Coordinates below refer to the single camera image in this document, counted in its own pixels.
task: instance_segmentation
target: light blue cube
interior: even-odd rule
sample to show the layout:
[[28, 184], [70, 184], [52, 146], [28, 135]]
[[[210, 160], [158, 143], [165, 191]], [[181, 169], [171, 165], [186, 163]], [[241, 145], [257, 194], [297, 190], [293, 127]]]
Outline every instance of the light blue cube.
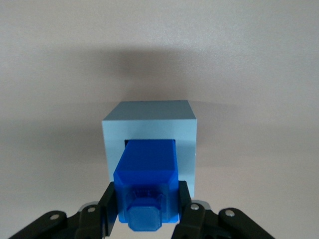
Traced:
[[130, 139], [174, 139], [179, 180], [194, 196], [197, 119], [188, 101], [120, 102], [102, 121], [110, 181]]

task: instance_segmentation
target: blue plastic part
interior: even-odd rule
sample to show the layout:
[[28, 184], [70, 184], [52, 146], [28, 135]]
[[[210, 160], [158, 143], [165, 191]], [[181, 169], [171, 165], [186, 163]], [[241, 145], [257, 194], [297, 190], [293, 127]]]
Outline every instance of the blue plastic part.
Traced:
[[114, 172], [119, 220], [134, 231], [178, 221], [178, 169], [173, 139], [129, 140]]
[[197, 119], [188, 101], [120, 102], [102, 121], [110, 181], [125, 140], [174, 139], [178, 176], [194, 196]]

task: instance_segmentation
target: translucent blue plastic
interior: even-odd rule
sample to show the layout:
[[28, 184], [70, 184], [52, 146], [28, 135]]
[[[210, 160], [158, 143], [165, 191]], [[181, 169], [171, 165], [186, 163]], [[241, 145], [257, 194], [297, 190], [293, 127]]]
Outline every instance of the translucent blue plastic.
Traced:
[[119, 219], [134, 231], [178, 221], [178, 169], [172, 139], [129, 140], [114, 172]]

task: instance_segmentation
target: white background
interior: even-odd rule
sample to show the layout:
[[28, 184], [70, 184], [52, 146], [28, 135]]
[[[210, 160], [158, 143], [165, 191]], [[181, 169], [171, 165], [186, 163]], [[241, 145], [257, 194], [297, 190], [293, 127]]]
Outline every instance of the white background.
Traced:
[[317, 0], [1, 0], [0, 238], [100, 199], [101, 120], [137, 100], [190, 100], [195, 197], [214, 212], [319, 238]]

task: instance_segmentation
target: screw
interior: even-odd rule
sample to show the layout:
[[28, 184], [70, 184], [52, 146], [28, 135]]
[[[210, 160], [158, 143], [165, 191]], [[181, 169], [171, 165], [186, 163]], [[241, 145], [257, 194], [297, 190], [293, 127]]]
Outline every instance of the screw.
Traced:
[[229, 217], [235, 216], [235, 213], [232, 210], [229, 210], [229, 209], [225, 211], [225, 214], [226, 214], [226, 216], [229, 216]]
[[199, 205], [193, 203], [192, 205], [190, 205], [190, 208], [191, 208], [192, 210], [198, 210], [198, 209], [199, 209]]
[[54, 214], [50, 217], [50, 220], [56, 220], [59, 218], [59, 215], [58, 214]]
[[92, 213], [92, 212], [94, 212], [95, 211], [95, 207], [90, 207], [89, 209], [88, 209], [88, 213]]

